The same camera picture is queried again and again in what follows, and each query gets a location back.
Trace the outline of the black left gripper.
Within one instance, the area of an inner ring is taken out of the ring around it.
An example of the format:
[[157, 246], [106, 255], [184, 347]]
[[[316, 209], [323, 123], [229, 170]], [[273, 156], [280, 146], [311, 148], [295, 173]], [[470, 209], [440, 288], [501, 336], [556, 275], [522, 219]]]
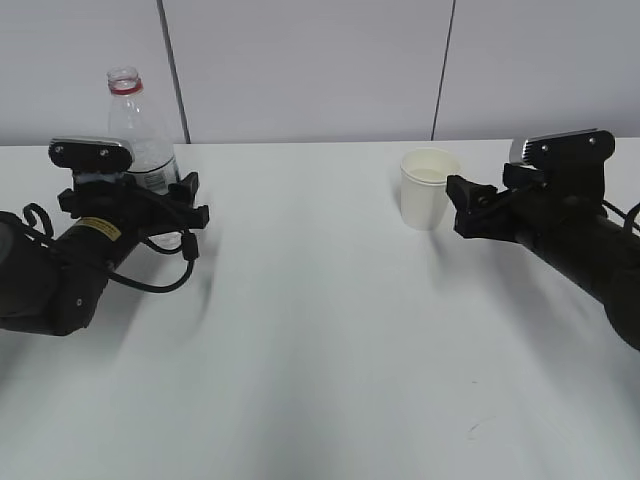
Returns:
[[142, 239], [204, 229], [210, 214], [208, 206], [195, 204], [199, 186], [198, 174], [191, 172], [169, 185], [166, 194], [157, 194], [140, 187], [126, 174], [113, 182], [75, 183], [58, 195], [58, 202], [61, 210], [74, 219], [100, 218]]

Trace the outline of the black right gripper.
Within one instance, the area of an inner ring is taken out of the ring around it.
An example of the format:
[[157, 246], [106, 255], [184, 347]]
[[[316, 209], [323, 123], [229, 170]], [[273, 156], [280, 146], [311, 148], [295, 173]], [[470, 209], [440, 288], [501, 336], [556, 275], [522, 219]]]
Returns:
[[559, 199], [529, 184], [500, 191], [493, 185], [449, 175], [446, 194], [454, 210], [454, 231], [465, 239], [489, 239], [530, 245], [534, 238], [573, 216], [598, 214], [601, 204], [575, 197]]

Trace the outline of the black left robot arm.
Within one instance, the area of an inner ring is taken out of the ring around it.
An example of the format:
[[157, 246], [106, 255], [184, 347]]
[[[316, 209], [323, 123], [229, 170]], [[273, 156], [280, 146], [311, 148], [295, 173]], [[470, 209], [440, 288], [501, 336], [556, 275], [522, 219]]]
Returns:
[[[58, 197], [73, 219], [56, 236], [38, 204], [20, 215], [1, 214], [1, 327], [66, 336], [87, 327], [109, 282], [155, 294], [170, 293], [191, 277], [199, 257], [196, 231], [209, 222], [207, 206], [196, 206], [199, 176], [189, 173], [165, 194], [138, 186], [125, 175], [113, 182], [75, 184]], [[179, 246], [166, 250], [152, 237], [177, 233]], [[150, 285], [118, 274], [140, 244], [157, 253], [181, 254], [184, 273], [168, 285]]]

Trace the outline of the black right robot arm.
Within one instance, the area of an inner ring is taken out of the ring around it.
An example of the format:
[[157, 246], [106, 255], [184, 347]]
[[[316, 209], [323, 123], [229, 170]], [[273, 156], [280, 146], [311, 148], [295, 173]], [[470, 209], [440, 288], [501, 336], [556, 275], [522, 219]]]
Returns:
[[455, 231], [523, 246], [600, 302], [613, 330], [638, 348], [639, 238], [632, 223], [606, 216], [603, 165], [505, 165], [503, 182], [498, 190], [448, 176]]

